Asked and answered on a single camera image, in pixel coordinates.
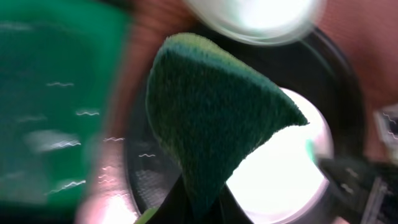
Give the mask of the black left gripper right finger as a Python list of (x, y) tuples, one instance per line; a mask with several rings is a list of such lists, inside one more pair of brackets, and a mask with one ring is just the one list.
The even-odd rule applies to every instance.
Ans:
[(252, 224), (226, 185), (223, 186), (215, 201), (214, 223)]

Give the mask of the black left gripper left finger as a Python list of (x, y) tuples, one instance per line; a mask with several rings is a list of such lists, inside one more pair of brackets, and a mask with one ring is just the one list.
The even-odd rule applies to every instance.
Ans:
[(192, 208), (180, 176), (165, 200), (146, 224), (192, 224)]

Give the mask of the white plate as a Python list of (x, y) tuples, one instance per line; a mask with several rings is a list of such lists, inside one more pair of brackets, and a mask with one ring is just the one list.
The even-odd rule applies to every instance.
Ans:
[(240, 163), (226, 185), (252, 223), (331, 223), (333, 215), (322, 207), (329, 181), (317, 166), (319, 158), (334, 155), (329, 126), (304, 96), (283, 92), (308, 124), (276, 132)]

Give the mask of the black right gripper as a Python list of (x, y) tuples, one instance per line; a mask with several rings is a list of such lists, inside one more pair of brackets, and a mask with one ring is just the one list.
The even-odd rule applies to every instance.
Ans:
[(358, 158), (319, 159), (338, 201), (338, 216), (356, 224), (397, 224), (397, 166)]

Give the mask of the green sponge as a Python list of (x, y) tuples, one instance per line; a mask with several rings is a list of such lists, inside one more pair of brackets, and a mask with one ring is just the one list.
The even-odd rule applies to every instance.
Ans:
[(308, 123), (272, 81), (211, 40), (168, 37), (147, 81), (146, 112), (177, 161), (195, 223), (205, 222), (227, 179), (278, 131)]

